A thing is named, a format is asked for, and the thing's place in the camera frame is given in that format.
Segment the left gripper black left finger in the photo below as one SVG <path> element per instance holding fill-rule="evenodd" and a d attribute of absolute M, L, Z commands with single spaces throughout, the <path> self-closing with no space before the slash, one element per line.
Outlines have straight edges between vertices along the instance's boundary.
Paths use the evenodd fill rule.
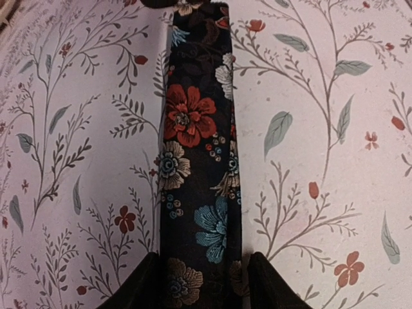
<path fill-rule="evenodd" d="M 132 271 L 121 287 L 97 309 L 159 308 L 160 258 L 150 252 Z"/>

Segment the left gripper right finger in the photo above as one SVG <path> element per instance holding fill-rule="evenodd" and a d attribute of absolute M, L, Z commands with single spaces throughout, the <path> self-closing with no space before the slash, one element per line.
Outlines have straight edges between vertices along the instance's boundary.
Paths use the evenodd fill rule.
<path fill-rule="evenodd" d="M 250 255 L 247 267 L 251 309 L 312 309 L 286 283 L 265 255 Z"/>

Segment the dark floral tie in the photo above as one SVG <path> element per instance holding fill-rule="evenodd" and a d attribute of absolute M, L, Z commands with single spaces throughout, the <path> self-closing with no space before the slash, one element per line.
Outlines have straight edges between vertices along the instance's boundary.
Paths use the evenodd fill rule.
<path fill-rule="evenodd" d="M 229 7 L 174 8 L 163 147 L 162 308 L 241 308 L 241 185 Z"/>

